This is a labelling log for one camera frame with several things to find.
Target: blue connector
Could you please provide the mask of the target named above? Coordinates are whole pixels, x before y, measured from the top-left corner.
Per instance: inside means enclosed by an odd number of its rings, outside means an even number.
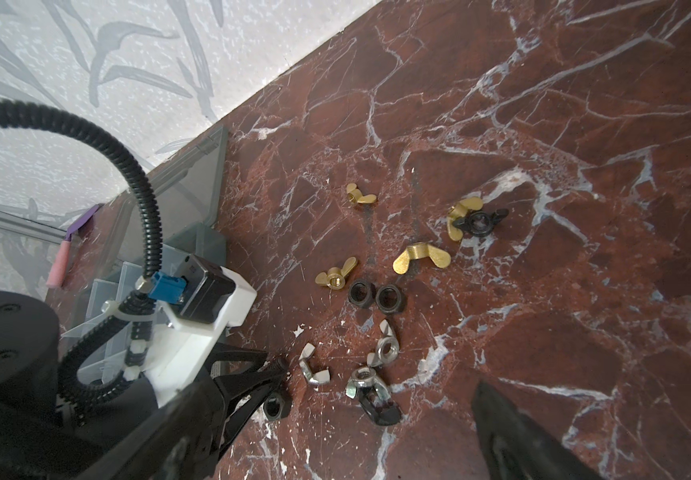
[[[186,290],[186,280],[161,272],[154,274],[151,282],[154,288],[148,293],[149,298],[167,303],[178,304],[183,291]]]

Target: brass wing nut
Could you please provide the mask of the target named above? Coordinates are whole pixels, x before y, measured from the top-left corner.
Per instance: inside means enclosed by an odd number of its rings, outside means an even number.
[[[378,196],[374,194],[362,195],[361,190],[356,188],[356,184],[346,185],[345,192],[348,194],[348,200],[352,204],[374,204],[375,200],[378,200]]]
[[[321,274],[316,276],[314,280],[317,285],[328,286],[333,290],[340,290],[346,286],[346,277],[351,273],[356,264],[359,262],[356,260],[355,256],[350,257],[345,261],[342,268],[333,266],[326,272],[321,272]]]
[[[394,260],[394,271],[399,275],[404,275],[409,269],[410,260],[426,258],[427,256],[430,256],[434,265],[439,268],[447,268],[452,262],[452,257],[441,248],[430,244],[412,244]]]
[[[483,206],[485,206],[485,203],[481,200],[481,198],[470,197],[460,200],[451,209],[449,209],[449,213],[447,214],[447,233],[449,234],[449,237],[453,239],[455,242],[459,242],[460,240],[462,240],[462,230],[460,230],[456,226],[453,226],[452,222],[454,222],[458,218],[466,216],[468,212],[472,210],[481,210]]]

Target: marble surface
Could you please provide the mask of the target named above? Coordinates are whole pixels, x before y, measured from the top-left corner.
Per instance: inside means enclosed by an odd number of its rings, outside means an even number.
[[[293,363],[294,406],[215,478],[487,478],[480,379],[605,478],[691,478],[691,1],[385,0],[224,124],[216,228],[259,292],[229,340]],[[469,195],[511,215],[457,244]],[[451,265],[395,274],[416,241]],[[384,318],[313,282],[349,256],[408,296],[398,426],[344,394]]]

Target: wall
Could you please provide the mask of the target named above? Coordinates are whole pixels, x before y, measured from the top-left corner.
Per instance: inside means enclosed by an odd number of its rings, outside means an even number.
[[[92,120],[150,170],[377,2],[1,0],[0,98]],[[78,142],[0,131],[0,210],[66,225],[124,186]],[[50,251],[0,251],[0,288],[43,296]]]

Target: black corrugated tube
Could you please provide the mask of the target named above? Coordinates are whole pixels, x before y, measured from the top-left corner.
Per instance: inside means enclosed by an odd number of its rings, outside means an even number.
[[[138,201],[143,223],[144,265],[143,277],[150,278],[161,268],[161,219],[154,190],[143,168],[119,140],[106,130],[67,111],[47,105],[22,101],[0,100],[0,128],[28,128],[51,131],[81,141],[96,149],[119,169]],[[148,295],[133,290],[121,303],[119,310],[130,315],[149,315],[154,312],[155,302]],[[58,393],[65,400],[82,407],[107,402],[120,395],[131,382],[119,372],[113,380],[102,386],[85,385],[76,377],[79,367],[95,350],[119,333],[128,322],[110,316],[83,336],[61,360],[58,368]],[[133,322],[132,340],[150,340],[150,322]],[[125,363],[143,365],[145,354],[133,354],[129,350]]]

